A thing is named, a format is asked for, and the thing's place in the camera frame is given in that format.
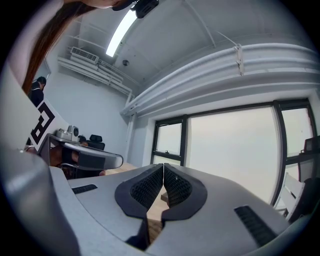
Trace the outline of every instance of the black letter graphic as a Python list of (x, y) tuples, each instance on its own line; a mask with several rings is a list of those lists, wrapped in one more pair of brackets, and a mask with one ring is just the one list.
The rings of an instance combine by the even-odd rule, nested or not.
[(40, 115), (39, 117), (39, 122), (36, 125), (36, 127), (32, 130), (31, 132), (31, 136), (34, 139), (35, 143), (38, 144), (41, 137), (44, 135), (46, 129), (49, 127), (49, 125), (51, 124), (51, 122), (55, 119), (54, 114), (50, 111), (50, 109), (48, 108), (48, 106), (46, 105), (46, 103), (42, 103), (42, 105), (38, 108), (38, 110), (40, 111), (40, 113), (42, 113), (43, 111), (47, 114), (47, 116), (49, 117), (49, 120), (45, 123), (44, 126), (42, 126), (42, 123), (44, 121), (44, 118), (42, 117), (42, 115)]

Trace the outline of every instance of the black and white sign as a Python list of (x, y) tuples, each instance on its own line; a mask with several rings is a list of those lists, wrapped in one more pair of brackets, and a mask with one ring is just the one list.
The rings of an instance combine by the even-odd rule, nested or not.
[(55, 134), (57, 130), (67, 130), (69, 127), (69, 124), (58, 114), (47, 99), (39, 104), (38, 110), (41, 115), (30, 134), (30, 140), (37, 151), (47, 134)]

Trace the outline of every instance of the brown hair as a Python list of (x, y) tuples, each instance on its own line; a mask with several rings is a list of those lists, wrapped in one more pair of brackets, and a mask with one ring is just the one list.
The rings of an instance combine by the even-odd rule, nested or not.
[[(123, 2), (124, 1), (120, 0), (114, 6), (118, 6)], [(22, 89), (26, 94), (29, 93), (32, 81), (46, 54), (56, 43), (71, 21), (95, 9), (95, 7), (88, 6), (80, 1), (66, 3), (45, 25), (34, 45), (27, 73), (22, 85)]]

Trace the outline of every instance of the white chair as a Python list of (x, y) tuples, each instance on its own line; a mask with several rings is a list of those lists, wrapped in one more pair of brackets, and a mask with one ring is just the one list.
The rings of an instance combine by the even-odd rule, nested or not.
[[(298, 205), (304, 188), (305, 183), (299, 182), (286, 172), (284, 175), (280, 194), (273, 208), (278, 212), (287, 210), (288, 214), (285, 218), (289, 220)], [(279, 205), (280, 199), (283, 201), (285, 206)]]

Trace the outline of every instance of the ceiling light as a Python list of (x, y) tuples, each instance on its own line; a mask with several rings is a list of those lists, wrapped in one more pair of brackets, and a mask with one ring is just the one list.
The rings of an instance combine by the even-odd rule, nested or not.
[(107, 55), (109, 55), (110, 57), (113, 57), (115, 55), (115, 52), (122, 38), (124, 38), (125, 34), (127, 33), (127, 31), (129, 30), (129, 28), (135, 22), (136, 19), (137, 19), (136, 12), (129, 10), (127, 14), (124, 16), (123, 20), (120, 22), (118, 28), (116, 29), (111, 39), (108, 49), (106, 50)]

